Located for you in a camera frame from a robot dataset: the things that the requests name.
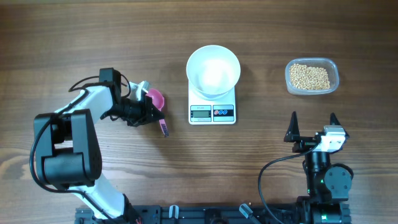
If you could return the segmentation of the white kitchen scale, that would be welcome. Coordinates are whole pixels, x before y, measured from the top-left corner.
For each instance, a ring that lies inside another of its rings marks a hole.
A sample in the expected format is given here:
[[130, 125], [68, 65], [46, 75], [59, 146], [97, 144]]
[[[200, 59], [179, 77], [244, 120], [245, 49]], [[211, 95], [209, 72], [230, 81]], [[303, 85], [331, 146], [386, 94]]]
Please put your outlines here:
[[188, 84], [188, 122], [191, 125], [229, 125], [236, 121], [235, 88], [209, 98]]

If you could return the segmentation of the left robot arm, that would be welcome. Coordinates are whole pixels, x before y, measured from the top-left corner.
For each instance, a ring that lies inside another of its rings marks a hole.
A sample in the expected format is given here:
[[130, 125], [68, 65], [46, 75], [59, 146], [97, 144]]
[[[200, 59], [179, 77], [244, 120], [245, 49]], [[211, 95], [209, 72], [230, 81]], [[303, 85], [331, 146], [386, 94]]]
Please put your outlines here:
[[73, 194], [86, 204], [75, 223], [142, 223], [127, 196], [103, 175], [95, 123], [121, 119], [138, 127], [164, 118], [148, 96], [149, 83], [138, 84], [114, 68], [86, 77], [69, 89], [79, 95], [53, 113], [34, 119], [29, 167], [34, 182], [56, 194]]

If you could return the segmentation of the white bowl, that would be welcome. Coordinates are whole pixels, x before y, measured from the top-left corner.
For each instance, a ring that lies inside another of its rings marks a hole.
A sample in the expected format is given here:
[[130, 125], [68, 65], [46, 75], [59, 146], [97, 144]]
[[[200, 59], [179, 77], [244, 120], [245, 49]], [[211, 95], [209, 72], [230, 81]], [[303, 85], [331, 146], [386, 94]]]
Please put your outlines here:
[[230, 49], [206, 45], [188, 58], [186, 74], [189, 84], [198, 94], [214, 99], [235, 87], [241, 75], [241, 65]]

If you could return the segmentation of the pink measuring scoop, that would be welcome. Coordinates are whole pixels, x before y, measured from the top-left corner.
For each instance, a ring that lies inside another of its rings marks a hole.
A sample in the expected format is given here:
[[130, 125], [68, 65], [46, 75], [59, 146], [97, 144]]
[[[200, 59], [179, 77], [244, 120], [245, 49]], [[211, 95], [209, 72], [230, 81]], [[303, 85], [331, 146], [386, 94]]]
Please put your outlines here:
[[[162, 111], [162, 108], [165, 105], [165, 99], [159, 90], [151, 88], [147, 94], [147, 96], [152, 98], [152, 104], [159, 110]], [[167, 129], [167, 125], [165, 119], [159, 120], [160, 127], [165, 137], [169, 136], [169, 130]]]

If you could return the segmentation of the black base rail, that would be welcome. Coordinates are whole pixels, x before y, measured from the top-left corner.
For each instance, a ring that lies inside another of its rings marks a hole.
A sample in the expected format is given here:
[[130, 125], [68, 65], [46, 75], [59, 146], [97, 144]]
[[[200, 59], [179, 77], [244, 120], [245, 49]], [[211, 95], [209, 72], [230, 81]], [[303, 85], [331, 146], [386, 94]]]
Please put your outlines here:
[[132, 218], [113, 220], [96, 218], [89, 208], [78, 208], [75, 223], [142, 223], [142, 224], [212, 224], [212, 223], [326, 223], [350, 224], [349, 205], [306, 205], [304, 203], [271, 204], [263, 207], [242, 204], [240, 207], [169, 207], [134, 206]]

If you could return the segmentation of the pile of dried soybeans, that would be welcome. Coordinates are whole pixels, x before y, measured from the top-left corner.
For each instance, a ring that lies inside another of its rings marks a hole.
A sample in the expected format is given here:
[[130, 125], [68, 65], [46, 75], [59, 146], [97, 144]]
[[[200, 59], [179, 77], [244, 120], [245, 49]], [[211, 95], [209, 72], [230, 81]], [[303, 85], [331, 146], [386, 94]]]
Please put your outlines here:
[[295, 88], [302, 90], [326, 90], [330, 88], [330, 81], [325, 68], [294, 63], [289, 68], [289, 74]]

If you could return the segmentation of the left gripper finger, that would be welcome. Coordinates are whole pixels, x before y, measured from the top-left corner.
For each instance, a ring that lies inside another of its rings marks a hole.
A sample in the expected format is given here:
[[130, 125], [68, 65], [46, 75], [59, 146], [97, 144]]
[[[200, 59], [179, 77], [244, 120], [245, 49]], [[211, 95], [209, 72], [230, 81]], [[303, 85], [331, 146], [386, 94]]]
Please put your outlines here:
[[142, 118], [137, 118], [137, 119], [133, 119], [133, 118], [128, 118], [127, 119], [127, 125], [128, 126], [132, 126], [132, 127], [138, 127], [138, 126], [142, 126], [145, 124], [149, 124], [151, 122], [154, 122], [155, 119], [152, 117], [142, 117]]
[[145, 123], [156, 122], [158, 120], [164, 119], [165, 115], [163, 112], [158, 110], [152, 102], [152, 97], [145, 96], [146, 103], [146, 118]]

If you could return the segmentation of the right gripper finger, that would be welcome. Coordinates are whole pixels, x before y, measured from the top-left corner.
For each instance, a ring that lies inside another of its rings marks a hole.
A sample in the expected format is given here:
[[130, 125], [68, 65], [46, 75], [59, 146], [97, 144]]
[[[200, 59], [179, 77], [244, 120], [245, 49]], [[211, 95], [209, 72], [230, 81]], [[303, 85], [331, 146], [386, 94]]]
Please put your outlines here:
[[299, 142], [299, 141], [300, 141], [300, 131], [299, 131], [299, 124], [298, 124], [298, 120], [297, 120], [297, 113], [295, 111], [293, 111], [291, 119], [290, 119], [289, 127], [284, 136], [284, 142]]
[[[341, 126], [340, 122], [338, 121], [338, 118], [336, 117], [336, 114], [334, 113], [331, 113], [330, 115], [330, 124]], [[349, 139], [349, 134], [347, 133], [346, 130], [345, 130], [345, 138]]]

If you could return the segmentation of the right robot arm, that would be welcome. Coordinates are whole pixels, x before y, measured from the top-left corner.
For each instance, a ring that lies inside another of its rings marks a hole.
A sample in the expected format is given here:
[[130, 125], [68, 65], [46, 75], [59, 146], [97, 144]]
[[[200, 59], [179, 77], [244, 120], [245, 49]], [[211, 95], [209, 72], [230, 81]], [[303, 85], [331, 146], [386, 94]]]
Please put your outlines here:
[[349, 191], [354, 177], [347, 165], [331, 163], [330, 156], [343, 149], [349, 134], [336, 115], [330, 115], [329, 125], [313, 137], [300, 135], [296, 112], [292, 113], [285, 142], [294, 144], [292, 152], [303, 154], [303, 169], [307, 178], [308, 196], [296, 202], [299, 223], [351, 223]]

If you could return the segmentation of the clear plastic container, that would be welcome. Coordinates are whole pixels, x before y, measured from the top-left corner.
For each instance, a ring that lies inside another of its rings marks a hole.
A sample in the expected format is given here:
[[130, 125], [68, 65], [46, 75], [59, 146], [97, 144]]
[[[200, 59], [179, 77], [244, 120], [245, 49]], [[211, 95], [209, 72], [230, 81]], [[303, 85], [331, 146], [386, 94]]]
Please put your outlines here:
[[285, 68], [287, 91], [292, 95], [324, 95], [334, 92], [340, 77], [328, 58], [296, 58]]

